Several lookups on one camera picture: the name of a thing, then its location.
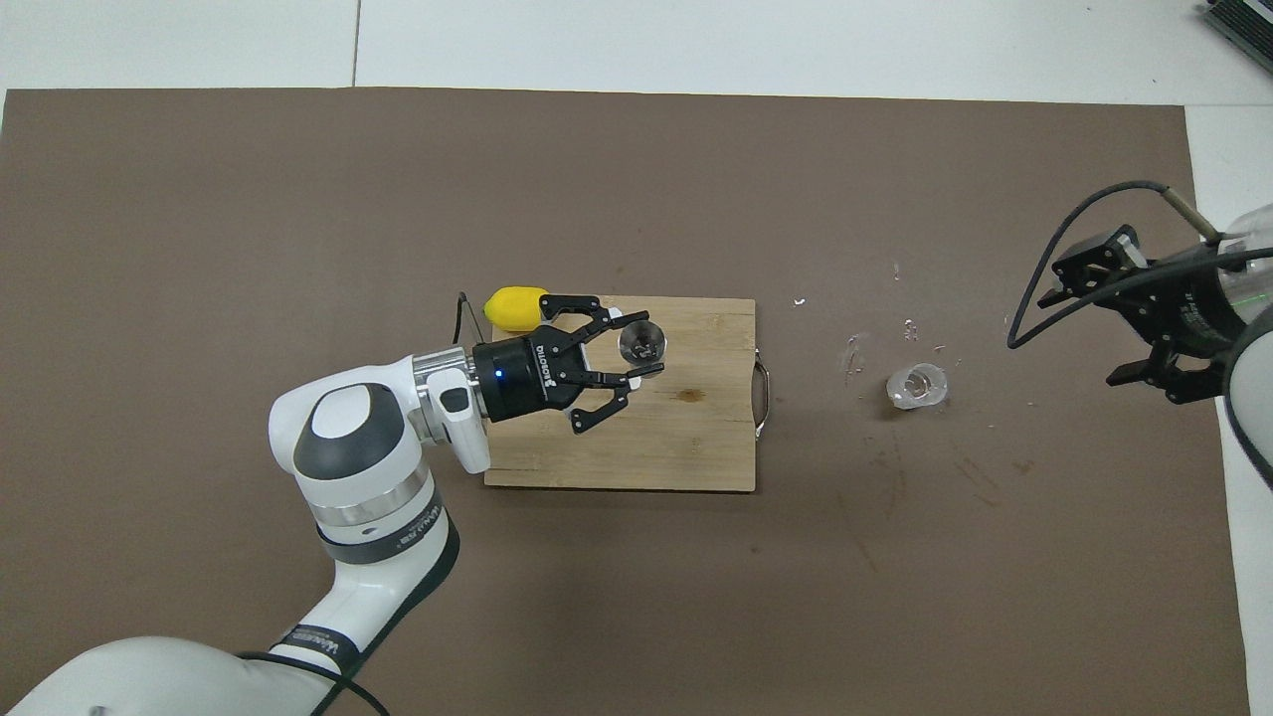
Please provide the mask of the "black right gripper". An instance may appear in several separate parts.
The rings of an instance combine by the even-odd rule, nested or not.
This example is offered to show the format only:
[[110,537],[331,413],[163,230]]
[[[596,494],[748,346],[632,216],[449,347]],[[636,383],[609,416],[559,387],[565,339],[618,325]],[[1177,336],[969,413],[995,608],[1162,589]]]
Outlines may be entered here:
[[[1214,254],[1174,254],[1155,269],[1183,268],[1175,276],[1160,276],[1143,285],[1143,339],[1150,357],[1120,364],[1108,375],[1108,386],[1144,383],[1164,391],[1169,403],[1183,405],[1217,397],[1222,392],[1226,363],[1206,358],[1197,369],[1178,366],[1179,352],[1225,352],[1256,319],[1256,294],[1248,289],[1250,273],[1237,262],[1206,265]],[[1071,246],[1051,264],[1053,285],[1037,304],[1050,308],[1115,285],[1151,266],[1141,237],[1129,224]]]

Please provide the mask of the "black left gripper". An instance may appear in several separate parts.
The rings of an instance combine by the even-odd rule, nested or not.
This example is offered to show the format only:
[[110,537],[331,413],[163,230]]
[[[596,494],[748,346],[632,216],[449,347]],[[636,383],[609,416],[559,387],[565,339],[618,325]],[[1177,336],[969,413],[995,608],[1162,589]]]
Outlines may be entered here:
[[[614,313],[596,296],[544,294],[538,299],[542,325],[537,329],[537,345],[546,352],[568,352],[591,343],[602,333],[628,326],[628,317]],[[564,331],[552,326],[560,313],[582,313],[588,321],[579,329]],[[482,412],[493,423],[527,417],[538,412],[564,412],[578,399],[578,387],[608,390],[611,397],[600,408],[570,406],[566,417],[573,434],[586,434],[610,417],[628,408],[629,395],[639,389],[636,381],[658,375],[665,363],[636,367],[624,373],[600,371],[568,371],[566,383],[546,386],[544,366],[547,363],[526,338],[509,338],[482,343],[472,348],[474,376],[482,399]]]

